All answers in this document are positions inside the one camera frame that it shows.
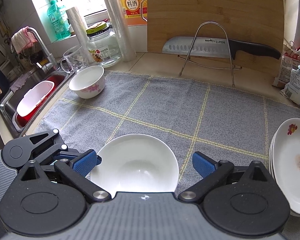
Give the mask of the green dish soap bottle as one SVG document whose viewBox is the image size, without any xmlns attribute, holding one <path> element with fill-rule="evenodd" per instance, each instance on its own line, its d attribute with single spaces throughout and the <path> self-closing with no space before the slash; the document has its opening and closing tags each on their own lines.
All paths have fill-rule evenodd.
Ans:
<svg viewBox="0 0 300 240">
<path fill-rule="evenodd" d="M 50 6 L 47 16 L 53 26 L 57 40 L 62 40 L 71 36 L 68 15 L 65 6 L 56 0 L 49 0 Z"/>
</svg>

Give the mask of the steel kitchen faucet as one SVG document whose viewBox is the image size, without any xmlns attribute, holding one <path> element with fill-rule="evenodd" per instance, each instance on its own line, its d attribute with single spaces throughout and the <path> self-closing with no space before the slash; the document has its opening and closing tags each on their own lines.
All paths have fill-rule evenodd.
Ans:
<svg viewBox="0 0 300 240">
<path fill-rule="evenodd" d="M 11 43 L 11 53 L 15 56 L 17 62 L 21 64 L 25 70 L 35 68 L 40 69 L 46 74 L 59 70 L 59 63 L 48 50 L 36 29 L 29 27 L 29 31 L 33 33 L 38 41 L 31 48 L 27 48 L 20 54 L 17 54 Z"/>
</svg>

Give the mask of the grey checked cloth mat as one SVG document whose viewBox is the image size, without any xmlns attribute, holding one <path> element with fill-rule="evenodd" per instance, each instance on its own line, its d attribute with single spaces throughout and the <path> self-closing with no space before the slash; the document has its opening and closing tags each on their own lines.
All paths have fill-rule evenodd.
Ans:
<svg viewBox="0 0 300 240">
<path fill-rule="evenodd" d="M 179 165 L 176 193 L 200 181 L 192 154 L 238 166 L 268 161 L 271 139 L 300 109 L 264 96 L 202 81 L 112 72 L 103 92 L 81 99 L 67 89 L 42 117 L 36 132 L 56 128 L 71 148 L 101 149 L 131 133 L 165 142 Z"/>
</svg>

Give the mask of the bamboo cutting board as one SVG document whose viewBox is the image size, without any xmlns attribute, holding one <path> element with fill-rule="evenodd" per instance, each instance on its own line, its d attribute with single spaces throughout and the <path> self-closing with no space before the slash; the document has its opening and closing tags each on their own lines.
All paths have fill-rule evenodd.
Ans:
<svg viewBox="0 0 300 240">
<path fill-rule="evenodd" d="M 283 0 L 147 0 L 147 50 L 175 36 L 230 38 L 283 50 Z"/>
</svg>

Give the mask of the pink white plastic basin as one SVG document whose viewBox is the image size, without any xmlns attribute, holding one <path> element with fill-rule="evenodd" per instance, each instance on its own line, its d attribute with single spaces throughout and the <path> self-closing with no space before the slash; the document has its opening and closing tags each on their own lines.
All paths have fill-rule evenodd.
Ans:
<svg viewBox="0 0 300 240">
<path fill-rule="evenodd" d="M 53 81 L 45 80 L 30 89 L 17 106 L 19 116 L 33 115 L 55 88 Z"/>
</svg>

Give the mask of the red white salt bag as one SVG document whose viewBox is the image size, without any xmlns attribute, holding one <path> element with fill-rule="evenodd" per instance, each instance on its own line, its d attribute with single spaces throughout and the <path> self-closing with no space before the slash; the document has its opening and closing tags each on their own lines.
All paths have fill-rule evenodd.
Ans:
<svg viewBox="0 0 300 240">
<path fill-rule="evenodd" d="M 283 88 L 290 81 L 291 71 L 300 65 L 300 48 L 296 51 L 286 50 L 281 57 L 279 74 L 275 77 L 273 86 Z"/>
</svg>

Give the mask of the white plate with fruit print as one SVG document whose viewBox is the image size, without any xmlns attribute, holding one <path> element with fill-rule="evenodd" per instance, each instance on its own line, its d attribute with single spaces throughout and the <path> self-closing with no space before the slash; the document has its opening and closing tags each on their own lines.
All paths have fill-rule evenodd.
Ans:
<svg viewBox="0 0 300 240">
<path fill-rule="evenodd" d="M 273 166 L 278 186 L 287 198 L 290 209 L 300 214 L 300 118 L 284 121 L 277 129 L 273 148 Z"/>
</svg>

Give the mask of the clear glass mug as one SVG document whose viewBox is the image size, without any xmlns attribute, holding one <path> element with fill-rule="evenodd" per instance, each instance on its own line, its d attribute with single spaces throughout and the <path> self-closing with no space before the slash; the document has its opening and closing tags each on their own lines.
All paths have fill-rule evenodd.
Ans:
<svg viewBox="0 0 300 240">
<path fill-rule="evenodd" d="M 78 73 L 88 67 L 87 58 L 84 55 L 82 46 L 76 45 L 68 49 L 60 60 L 62 70 L 66 73 Z"/>
</svg>

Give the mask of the pink white dishcloth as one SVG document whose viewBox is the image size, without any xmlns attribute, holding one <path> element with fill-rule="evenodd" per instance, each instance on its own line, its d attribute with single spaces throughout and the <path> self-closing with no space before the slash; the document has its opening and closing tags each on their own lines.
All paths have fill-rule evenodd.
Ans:
<svg viewBox="0 0 300 240">
<path fill-rule="evenodd" d="M 12 36 L 11 41 L 17 54 L 20 54 L 27 48 L 31 48 L 36 42 L 38 42 L 33 33 L 29 31 L 29 27 L 24 27 L 16 32 Z"/>
</svg>

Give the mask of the plastic wrap roll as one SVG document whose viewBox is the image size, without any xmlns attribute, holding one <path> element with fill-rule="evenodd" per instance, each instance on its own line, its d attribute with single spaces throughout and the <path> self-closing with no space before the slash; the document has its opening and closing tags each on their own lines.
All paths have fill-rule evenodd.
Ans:
<svg viewBox="0 0 300 240">
<path fill-rule="evenodd" d="M 86 30 L 88 26 L 84 17 L 76 7 L 71 7 L 70 9 L 66 10 L 66 13 L 70 24 L 74 29 L 79 44 L 82 46 L 83 53 L 85 54 L 87 61 L 89 62 L 89 64 L 95 63 L 95 60 L 87 49 L 87 41 L 89 40 L 89 38 L 87 37 Z"/>
</svg>

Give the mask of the white bowl floral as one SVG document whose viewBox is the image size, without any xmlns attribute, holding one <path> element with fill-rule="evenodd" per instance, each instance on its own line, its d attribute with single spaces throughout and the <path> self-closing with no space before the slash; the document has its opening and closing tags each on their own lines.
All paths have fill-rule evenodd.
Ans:
<svg viewBox="0 0 300 240">
<path fill-rule="evenodd" d="M 91 66 L 78 72 L 70 81 L 69 89 L 82 99 L 94 98 L 105 87 L 104 68 Z"/>
</svg>

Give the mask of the red sink basin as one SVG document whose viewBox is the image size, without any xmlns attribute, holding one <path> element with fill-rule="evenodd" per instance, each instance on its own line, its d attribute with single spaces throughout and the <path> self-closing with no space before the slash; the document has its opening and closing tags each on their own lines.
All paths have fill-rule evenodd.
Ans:
<svg viewBox="0 0 300 240">
<path fill-rule="evenodd" d="M 59 75 L 59 74 L 55 74 L 55 75 L 52 75 L 52 76 L 50 76 L 50 77 L 48 77 L 47 78 L 47 80 L 49 80 L 49 81 L 53 81 L 54 83 L 55 83 L 55 88 L 53 89 L 53 91 L 51 92 L 51 94 L 56 90 L 56 88 L 62 83 L 62 81 L 64 81 L 64 79 L 65 79 L 65 77 L 64 76 L 62 76 L 62 75 Z M 33 115 L 29 115 L 29 116 L 26 116 L 25 118 L 23 118 L 23 117 L 21 117 L 21 116 L 19 116 L 18 115 L 18 113 L 17 113 L 17 116 L 16 116 L 16 120 L 17 120 L 17 122 L 19 123 L 19 125 L 21 126 L 21 127 L 24 127 L 29 121 L 30 121 L 30 119 L 34 116 L 34 114 Z"/>
</svg>

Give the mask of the white plate middle stack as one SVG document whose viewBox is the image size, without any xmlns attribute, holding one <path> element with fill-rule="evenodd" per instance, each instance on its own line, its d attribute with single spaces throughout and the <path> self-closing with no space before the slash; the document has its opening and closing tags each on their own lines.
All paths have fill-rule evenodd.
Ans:
<svg viewBox="0 0 300 240">
<path fill-rule="evenodd" d="M 273 166 L 273 148 L 274 148 L 274 141 L 275 141 L 276 134 L 277 131 L 274 133 L 273 138 L 270 142 L 269 157 L 268 157 L 269 172 L 271 176 L 274 178 L 275 182 L 276 182 L 276 177 L 275 177 L 274 166 Z M 296 158 L 296 165 L 298 170 L 300 171 L 300 156 Z M 294 217 L 300 217 L 300 214 L 295 212 L 294 210 L 290 210 L 290 214 Z"/>
</svg>

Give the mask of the glass jar green lid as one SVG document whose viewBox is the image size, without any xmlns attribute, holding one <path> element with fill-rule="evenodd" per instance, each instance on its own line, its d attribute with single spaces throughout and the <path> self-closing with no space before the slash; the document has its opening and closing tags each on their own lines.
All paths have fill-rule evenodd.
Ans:
<svg viewBox="0 0 300 240">
<path fill-rule="evenodd" d="M 116 35 L 107 22 L 95 23 L 86 30 L 86 34 L 87 50 L 96 64 L 108 68 L 121 61 Z"/>
</svg>

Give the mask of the white bowl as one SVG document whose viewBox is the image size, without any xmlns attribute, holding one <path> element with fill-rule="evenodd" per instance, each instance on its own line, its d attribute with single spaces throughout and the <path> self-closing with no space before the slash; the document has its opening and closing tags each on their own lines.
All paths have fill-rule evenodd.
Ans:
<svg viewBox="0 0 300 240">
<path fill-rule="evenodd" d="M 90 180 L 109 192 L 174 192 L 179 166 L 173 151 L 160 139 L 127 134 L 105 144 L 102 158 L 90 172 Z"/>
</svg>

